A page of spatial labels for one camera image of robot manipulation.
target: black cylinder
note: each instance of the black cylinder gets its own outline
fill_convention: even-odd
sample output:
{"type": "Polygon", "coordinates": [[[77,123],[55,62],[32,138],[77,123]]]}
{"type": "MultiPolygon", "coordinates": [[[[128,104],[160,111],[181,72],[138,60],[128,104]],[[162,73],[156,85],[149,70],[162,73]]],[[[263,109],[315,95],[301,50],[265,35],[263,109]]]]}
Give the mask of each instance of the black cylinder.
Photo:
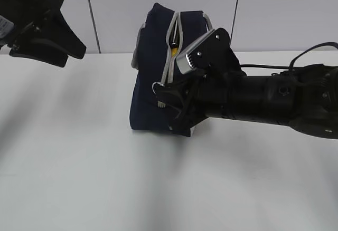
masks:
{"type": "Polygon", "coordinates": [[[211,92],[217,95],[205,89],[209,92],[201,87],[198,100],[207,117],[288,126],[292,116],[296,87],[287,76],[241,76],[222,88],[215,85],[211,92]]]}

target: gray trim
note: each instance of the gray trim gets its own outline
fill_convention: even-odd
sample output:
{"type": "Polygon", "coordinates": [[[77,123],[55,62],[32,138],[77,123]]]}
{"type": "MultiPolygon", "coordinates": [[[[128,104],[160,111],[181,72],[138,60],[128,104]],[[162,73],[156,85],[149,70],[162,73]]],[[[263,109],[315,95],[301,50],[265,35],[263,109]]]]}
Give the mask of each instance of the gray trim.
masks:
{"type": "Polygon", "coordinates": [[[206,26],[208,28],[208,31],[212,30],[213,28],[212,28],[212,24],[211,24],[209,16],[206,15],[206,13],[203,13],[203,17],[204,17],[204,19],[206,21],[206,26]]]}
{"type": "MultiPolygon", "coordinates": [[[[169,67],[170,67],[170,63],[171,63],[171,47],[169,44],[169,39],[170,39],[170,35],[171,32],[175,26],[175,22],[177,21],[177,13],[174,13],[173,18],[171,19],[168,31],[167,31],[167,36],[165,38],[165,42],[168,46],[168,50],[167,50],[167,58],[165,61],[165,65],[164,65],[164,69],[163,69],[163,74],[162,74],[162,78],[161,78],[161,85],[165,85],[165,82],[167,80],[167,76],[168,76],[168,71],[169,71],[169,67]]],[[[160,108],[164,108],[165,107],[165,103],[162,102],[158,102],[158,107],[160,108]]]]}
{"type": "Polygon", "coordinates": [[[145,23],[143,23],[141,25],[140,29],[138,30],[136,46],[135,46],[135,50],[134,50],[134,53],[133,53],[133,59],[132,59],[132,68],[137,69],[137,70],[138,70],[137,50],[138,50],[139,40],[141,38],[141,31],[142,31],[142,29],[144,29],[144,27],[146,27],[145,23]]]}
{"type": "Polygon", "coordinates": [[[168,72],[168,83],[172,83],[174,81],[175,60],[177,56],[180,54],[182,50],[182,46],[183,46],[183,29],[182,29],[182,21],[181,21],[181,12],[178,13],[177,21],[179,23],[180,44],[179,44],[179,49],[177,53],[170,60],[170,67],[169,67],[169,72],[168,72]]]}

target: zipper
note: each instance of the zipper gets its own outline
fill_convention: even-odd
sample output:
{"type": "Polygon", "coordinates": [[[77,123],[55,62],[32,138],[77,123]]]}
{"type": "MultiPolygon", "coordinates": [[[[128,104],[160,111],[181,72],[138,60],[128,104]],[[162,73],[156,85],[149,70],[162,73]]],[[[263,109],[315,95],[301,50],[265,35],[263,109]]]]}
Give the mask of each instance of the zipper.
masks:
{"type": "MultiPolygon", "coordinates": [[[[168,39],[168,49],[170,50],[170,56],[167,57],[168,61],[164,68],[161,84],[172,83],[174,80],[175,60],[182,50],[183,45],[183,31],[181,22],[181,13],[175,13],[174,25],[170,28],[170,36],[168,39]]],[[[158,102],[158,107],[165,108],[165,103],[158,102]]]]}

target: yellow tag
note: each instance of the yellow tag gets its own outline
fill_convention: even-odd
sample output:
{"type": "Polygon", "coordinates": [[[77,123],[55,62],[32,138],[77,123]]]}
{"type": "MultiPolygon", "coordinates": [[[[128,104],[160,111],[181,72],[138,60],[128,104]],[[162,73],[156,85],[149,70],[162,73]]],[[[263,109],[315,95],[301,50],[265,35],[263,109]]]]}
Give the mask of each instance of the yellow tag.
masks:
{"type": "Polygon", "coordinates": [[[172,48],[172,49],[171,49],[171,57],[174,57],[175,54],[176,54],[178,51],[179,51],[178,48],[172,48]]]}

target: screw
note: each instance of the screw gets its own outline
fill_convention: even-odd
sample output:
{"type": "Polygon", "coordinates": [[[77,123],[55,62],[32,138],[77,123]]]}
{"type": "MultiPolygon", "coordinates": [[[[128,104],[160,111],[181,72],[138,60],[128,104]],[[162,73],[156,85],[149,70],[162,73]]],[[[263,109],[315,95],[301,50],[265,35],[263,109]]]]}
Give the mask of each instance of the screw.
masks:
{"type": "Polygon", "coordinates": [[[282,94],[284,97],[286,96],[286,95],[289,95],[290,94],[290,88],[288,88],[288,87],[281,87],[281,88],[279,88],[279,93],[280,94],[282,94]]]}
{"type": "Polygon", "coordinates": [[[15,50],[15,51],[17,51],[17,50],[20,49],[20,46],[19,46],[19,45],[13,45],[13,46],[12,46],[12,49],[15,50]]]}

